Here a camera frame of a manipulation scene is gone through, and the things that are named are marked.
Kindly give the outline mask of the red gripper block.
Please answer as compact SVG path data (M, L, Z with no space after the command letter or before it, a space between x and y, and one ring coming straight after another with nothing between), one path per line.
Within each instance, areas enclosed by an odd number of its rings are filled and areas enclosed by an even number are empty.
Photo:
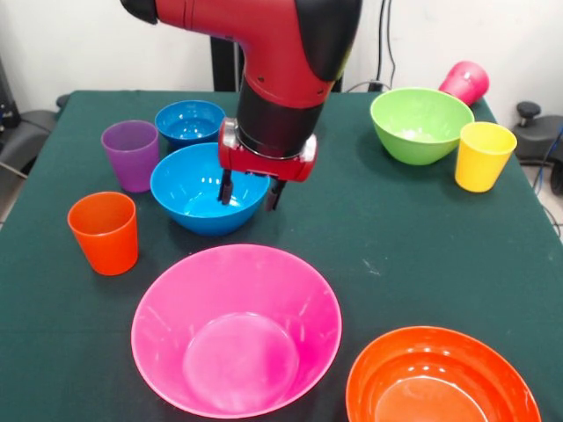
M286 181L304 182L311 175L317 160L317 136L311 135L296 156L272 158L246 147L238 135L237 120L225 118L219 130L218 159L224 168L218 194L218 200L223 205L230 204L233 190L232 171L250 172L272 177L265 209L267 212L275 211Z

